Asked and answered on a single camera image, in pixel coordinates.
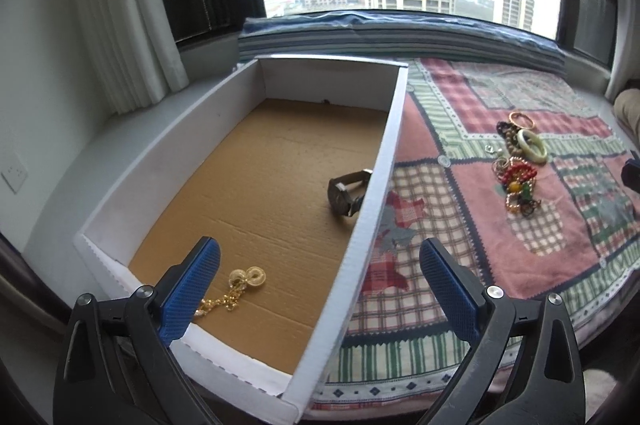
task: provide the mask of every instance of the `metal bolt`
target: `metal bolt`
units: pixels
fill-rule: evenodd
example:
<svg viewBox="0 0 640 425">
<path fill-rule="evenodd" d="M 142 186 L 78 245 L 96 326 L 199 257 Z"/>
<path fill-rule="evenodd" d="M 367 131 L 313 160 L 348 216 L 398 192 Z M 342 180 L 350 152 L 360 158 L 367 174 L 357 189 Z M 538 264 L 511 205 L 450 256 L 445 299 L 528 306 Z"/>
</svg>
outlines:
<svg viewBox="0 0 640 425">
<path fill-rule="evenodd" d="M 556 306 L 562 304 L 562 297 L 557 293 L 550 293 L 547 298 L 549 299 L 549 302 L 551 302 L 551 304 L 555 304 Z"/>
<path fill-rule="evenodd" d="M 486 289 L 486 294 L 492 299 L 501 299 L 504 297 L 504 291 L 500 286 L 490 286 Z"/>
<path fill-rule="evenodd" d="M 154 287 L 145 284 L 144 286 L 140 286 L 136 290 L 136 297 L 140 297 L 141 299 L 146 299 L 151 297 L 151 294 L 154 292 Z"/>
<path fill-rule="evenodd" d="M 92 295 L 90 293 L 83 293 L 78 297 L 76 303 L 78 303 L 80 306 L 86 306 L 87 304 L 89 304 L 89 302 L 91 302 L 91 298 Z"/>
</svg>

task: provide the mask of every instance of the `black wristwatch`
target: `black wristwatch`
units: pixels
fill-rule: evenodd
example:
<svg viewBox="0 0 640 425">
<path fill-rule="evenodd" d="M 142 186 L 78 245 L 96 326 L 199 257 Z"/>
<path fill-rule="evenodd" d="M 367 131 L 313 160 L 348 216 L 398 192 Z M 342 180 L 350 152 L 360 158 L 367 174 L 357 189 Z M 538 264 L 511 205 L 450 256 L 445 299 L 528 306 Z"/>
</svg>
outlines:
<svg viewBox="0 0 640 425">
<path fill-rule="evenodd" d="M 352 198 L 347 191 L 347 185 L 352 183 L 362 182 L 363 186 L 369 184 L 373 171 L 369 169 L 363 169 L 358 172 L 352 172 L 351 174 L 345 174 L 339 178 L 333 178 L 329 180 L 329 186 L 326 189 L 326 195 L 329 198 L 329 205 L 331 210 L 336 215 L 346 215 L 351 217 L 353 214 L 360 210 L 362 202 L 364 201 L 364 195 Z"/>
</svg>

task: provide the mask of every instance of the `electrical socket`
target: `electrical socket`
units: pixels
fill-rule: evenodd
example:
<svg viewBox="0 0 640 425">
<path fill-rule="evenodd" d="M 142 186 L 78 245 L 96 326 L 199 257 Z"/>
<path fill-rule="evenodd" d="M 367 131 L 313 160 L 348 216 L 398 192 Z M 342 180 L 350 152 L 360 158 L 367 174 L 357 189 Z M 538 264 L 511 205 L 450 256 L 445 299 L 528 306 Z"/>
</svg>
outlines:
<svg viewBox="0 0 640 425">
<path fill-rule="evenodd" d="M 11 190 L 17 194 L 27 179 L 27 169 L 15 152 L 9 153 L 9 155 L 5 157 L 5 160 L 2 160 L 1 165 L 2 170 L 0 170 L 0 174 L 7 182 L 7 185 L 11 187 Z"/>
</svg>

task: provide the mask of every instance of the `white curtain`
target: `white curtain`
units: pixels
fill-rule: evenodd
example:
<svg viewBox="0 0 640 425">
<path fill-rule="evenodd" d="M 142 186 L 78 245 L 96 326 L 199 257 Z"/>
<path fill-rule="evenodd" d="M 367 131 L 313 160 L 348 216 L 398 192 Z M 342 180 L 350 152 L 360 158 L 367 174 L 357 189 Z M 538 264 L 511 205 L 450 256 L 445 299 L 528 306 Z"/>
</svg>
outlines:
<svg viewBox="0 0 640 425">
<path fill-rule="evenodd" d="M 82 32 L 113 109 L 127 113 L 189 81 L 162 0 L 76 0 Z"/>
<path fill-rule="evenodd" d="M 616 50 L 605 97 L 614 101 L 629 79 L 640 78 L 640 0 L 618 0 Z"/>
</svg>

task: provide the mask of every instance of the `gold necklace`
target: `gold necklace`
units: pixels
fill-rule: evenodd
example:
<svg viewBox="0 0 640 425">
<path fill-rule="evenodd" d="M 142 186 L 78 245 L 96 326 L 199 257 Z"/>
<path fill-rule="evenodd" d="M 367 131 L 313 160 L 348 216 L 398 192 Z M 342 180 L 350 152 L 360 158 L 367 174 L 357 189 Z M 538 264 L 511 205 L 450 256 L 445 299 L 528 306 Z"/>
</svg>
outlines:
<svg viewBox="0 0 640 425">
<path fill-rule="evenodd" d="M 227 311 L 232 311 L 238 306 L 238 301 L 247 286 L 257 287 L 264 283 L 267 274 L 258 266 L 252 266 L 246 271 L 237 269 L 229 275 L 229 291 L 219 299 L 202 299 L 195 312 L 196 317 L 203 317 L 213 308 L 224 306 Z"/>
</svg>

